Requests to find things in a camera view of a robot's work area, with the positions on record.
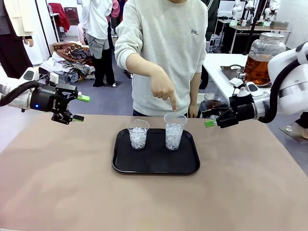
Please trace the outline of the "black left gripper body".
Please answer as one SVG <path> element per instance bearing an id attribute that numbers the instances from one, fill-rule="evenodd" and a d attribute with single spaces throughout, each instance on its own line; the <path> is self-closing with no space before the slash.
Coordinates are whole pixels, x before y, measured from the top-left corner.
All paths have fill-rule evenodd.
<path id="1" fill-rule="evenodd" d="M 35 88 L 30 99 L 30 109 L 62 113 L 68 110 L 67 97 L 55 87 Z"/>

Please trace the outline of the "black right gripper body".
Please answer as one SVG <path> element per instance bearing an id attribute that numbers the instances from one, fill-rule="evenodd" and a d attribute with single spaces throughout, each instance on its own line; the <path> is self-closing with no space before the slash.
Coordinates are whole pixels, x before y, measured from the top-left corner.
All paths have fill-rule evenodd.
<path id="1" fill-rule="evenodd" d="M 236 113 L 238 120 L 249 120 L 255 118 L 252 95 L 238 97 L 233 95 L 229 98 L 230 107 Z"/>

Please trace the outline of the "person's right hand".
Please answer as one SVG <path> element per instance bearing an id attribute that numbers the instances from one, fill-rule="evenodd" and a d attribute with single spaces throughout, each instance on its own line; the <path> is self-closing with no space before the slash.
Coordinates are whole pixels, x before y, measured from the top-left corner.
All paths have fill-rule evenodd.
<path id="1" fill-rule="evenodd" d="M 174 84 L 162 68 L 154 70 L 150 75 L 151 92 L 156 98 L 166 101 L 170 99 L 172 110 L 177 111 L 177 99 Z"/>

